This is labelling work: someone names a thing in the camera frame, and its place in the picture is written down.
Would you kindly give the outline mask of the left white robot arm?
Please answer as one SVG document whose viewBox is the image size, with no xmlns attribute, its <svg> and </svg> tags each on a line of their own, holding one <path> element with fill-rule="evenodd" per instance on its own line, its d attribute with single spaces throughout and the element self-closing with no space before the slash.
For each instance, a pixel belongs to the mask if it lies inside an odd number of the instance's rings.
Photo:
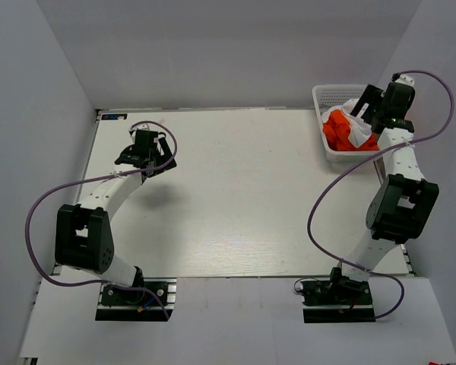
<svg viewBox="0 0 456 365">
<path fill-rule="evenodd" d="M 164 132 L 138 129 L 133 144 L 115 160 L 112 179 L 103 180 L 76 205 L 60 207 L 56 219 L 55 261 L 119 285 L 128 303 L 144 298 L 141 269 L 115 253 L 111 220 L 146 179 L 176 167 Z"/>
</svg>

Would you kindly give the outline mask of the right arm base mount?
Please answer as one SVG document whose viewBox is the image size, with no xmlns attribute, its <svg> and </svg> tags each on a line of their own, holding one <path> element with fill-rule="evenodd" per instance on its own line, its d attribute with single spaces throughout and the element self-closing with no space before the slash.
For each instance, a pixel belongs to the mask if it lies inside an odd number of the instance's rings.
<svg viewBox="0 0 456 365">
<path fill-rule="evenodd" d="M 329 280 L 304 278 L 294 284 L 302 297 L 305 324 L 374 322 L 375 311 L 367 282 L 362 291 L 332 288 Z"/>
</svg>

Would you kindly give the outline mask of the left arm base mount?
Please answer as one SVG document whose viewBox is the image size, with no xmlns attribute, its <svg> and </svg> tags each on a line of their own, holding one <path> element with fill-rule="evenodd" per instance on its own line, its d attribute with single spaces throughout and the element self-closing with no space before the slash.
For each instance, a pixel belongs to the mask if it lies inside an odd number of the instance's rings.
<svg viewBox="0 0 456 365">
<path fill-rule="evenodd" d="M 168 316 L 176 301 L 176 278 L 146 278 L 145 287 L 157 295 Z M 103 285 L 97 303 L 98 322 L 167 322 L 168 318 L 152 294 L 125 291 Z"/>
</svg>

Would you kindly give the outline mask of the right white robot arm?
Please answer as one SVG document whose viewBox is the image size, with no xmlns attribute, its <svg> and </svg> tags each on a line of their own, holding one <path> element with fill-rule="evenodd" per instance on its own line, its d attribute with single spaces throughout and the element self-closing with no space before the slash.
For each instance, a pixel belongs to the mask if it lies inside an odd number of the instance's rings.
<svg viewBox="0 0 456 365">
<path fill-rule="evenodd" d="M 353 125 L 370 125 L 378 149 L 385 152 L 385 178 L 368 208 L 362 240 L 331 272 L 328 293 L 337 303 L 363 292 L 386 254 L 422 233 L 438 197 L 437 184 L 426 180 L 410 144 L 414 128 L 406 114 L 415 97 L 413 86 L 410 76 L 400 75 L 386 90 L 368 85 L 358 100 L 341 108 Z"/>
</svg>

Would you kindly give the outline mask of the white t shirt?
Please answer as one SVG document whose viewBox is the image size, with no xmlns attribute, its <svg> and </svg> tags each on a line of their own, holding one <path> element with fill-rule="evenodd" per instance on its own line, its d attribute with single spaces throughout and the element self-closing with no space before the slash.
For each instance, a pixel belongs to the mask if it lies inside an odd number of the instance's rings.
<svg viewBox="0 0 456 365">
<path fill-rule="evenodd" d="M 361 118 L 366 107 L 364 106 L 357 116 L 350 114 L 357 101 L 349 99 L 343 105 L 333 106 L 325 113 L 323 132 L 328 144 L 335 151 L 378 150 L 371 126 Z"/>
</svg>

